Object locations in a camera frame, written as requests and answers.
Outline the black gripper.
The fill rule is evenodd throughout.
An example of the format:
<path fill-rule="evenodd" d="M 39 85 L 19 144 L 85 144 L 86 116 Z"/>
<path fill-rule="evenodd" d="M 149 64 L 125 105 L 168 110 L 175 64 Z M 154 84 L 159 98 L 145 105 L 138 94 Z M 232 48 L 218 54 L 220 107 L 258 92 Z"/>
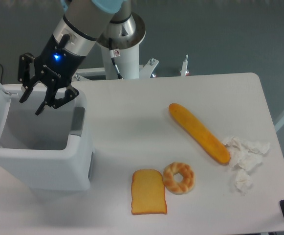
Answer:
<path fill-rule="evenodd" d="M 44 111 L 45 106 L 57 109 L 79 95 L 79 91 L 70 84 L 73 74 L 85 57 L 75 55 L 65 48 L 71 38 L 71 35 L 65 34 L 57 42 L 55 37 L 51 36 L 38 57 L 35 58 L 31 53 L 19 57 L 18 81 L 22 83 L 23 92 L 20 103 L 27 101 L 31 95 L 37 83 L 36 77 L 47 86 L 45 98 L 35 112 L 37 116 Z M 30 65 L 33 63 L 35 75 L 30 77 Z M 58 89 L 65 87 L 64 96 L 56 98 Z"/>

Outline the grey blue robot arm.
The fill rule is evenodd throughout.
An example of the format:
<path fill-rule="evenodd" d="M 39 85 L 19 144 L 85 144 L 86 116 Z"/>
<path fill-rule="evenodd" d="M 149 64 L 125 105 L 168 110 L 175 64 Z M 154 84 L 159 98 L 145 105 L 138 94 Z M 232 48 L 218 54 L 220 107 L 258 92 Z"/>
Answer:
<path fill-rule="evenodd" d="M 36 115 L 45 106 L 57 109 L 75 99 L 79 91 L 71 85 L 74 73 L 108 24 L 130 16 L 129 0 L 71 1 L 41 54 L 20 55 L 18 81 L 24 89 L 20 103 L 27 101 L 38 83 L 46 86 L 46 95 Z"/>

